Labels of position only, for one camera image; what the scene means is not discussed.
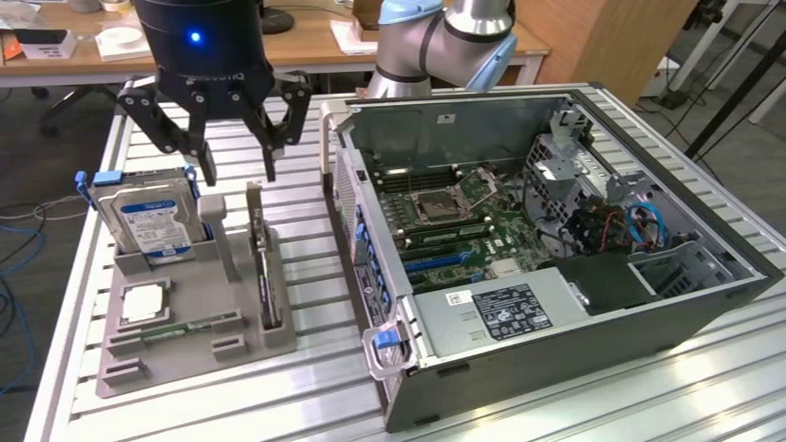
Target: blue pcie slot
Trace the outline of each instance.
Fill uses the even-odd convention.
[[[404,265],[404,271],[406,273],[413,273],[422,270],[436,269],[438,267],[447,267],[448,265],[457,265],[464,263],[469,255],[471,251],[461,251],[457,255],[436,258],[430,261],[410,262],[409,264]]]

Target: white paper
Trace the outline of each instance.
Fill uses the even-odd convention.
[[[360,41],[352,30],[352,23],[348,21],[330,20],[330,31],[338,49],[346,55],[366,55],[377,53],[374,41]]]

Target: wooden desk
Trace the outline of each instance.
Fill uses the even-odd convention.
[[[288,6],[284,0],[272,0],[266,4],[286,10],[294,17],[293,29],[264,37],[265,55],[277,69],[300,69],[312,74],[373,70],[376,56],[345,55],[332,37],[329,22],[340,20],[340,15],[348,17],[348,9],[330,0],[300,0],[297,4],[318,6],[333,13]],[[102,11],[76,14],[64,4],[43,4],[39,14],[54,28],[72,29],[86,38],[77,44],[68,60],[26,60],[22,55],[6,60],[0,66],[0,87],[118,83],[129,75],[152,75],[154,64],[150,57],[109,63],[100,60],[92,36],[101,31],[100,23],[118,20],[118,14]],[[511,64],[523,66],[513,73],[516,82],[531,84],[548,48],[520,25],[516,25],[513,33],[517,46]]]

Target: black pole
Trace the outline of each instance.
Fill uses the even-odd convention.
[[[780,33],[775,44],[763,55],[761,60],[752,68],[752,71],[749,71],[749,74],[747,74],[741,84],[733,91],[732,95],[728,97],[728,100],[725,101],[725,104],[723,104],[720,110],[716,112],[715,117],[712,117],[712,120],[707,123],[703,131],[700,131],[699,136],[689,144],[689,147],[685,150],[685,156],[688,158],[696,156],[700,148],[709,140],[709,137],[720,127],[720,124],[723,124],[728,116],[732,114],[733,109],[736,109],[736,106],[739,106],[739,103],[741,102],[747,93],[756,86],[756,83],[759,83],[759,80],[765,74],[765,71],[768,71],[769,67],[772,67],[772,64],[775,64],[783,52],[786,52],[786,29],[783,30],[783,33]]]

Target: hard drive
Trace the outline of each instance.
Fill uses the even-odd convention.
[[[192,168],[98,172],[89,186],[80,171],[76,181],[121,254],[141,252],[152,265],[192,258],[192,244],[208,239],[196,213]]]

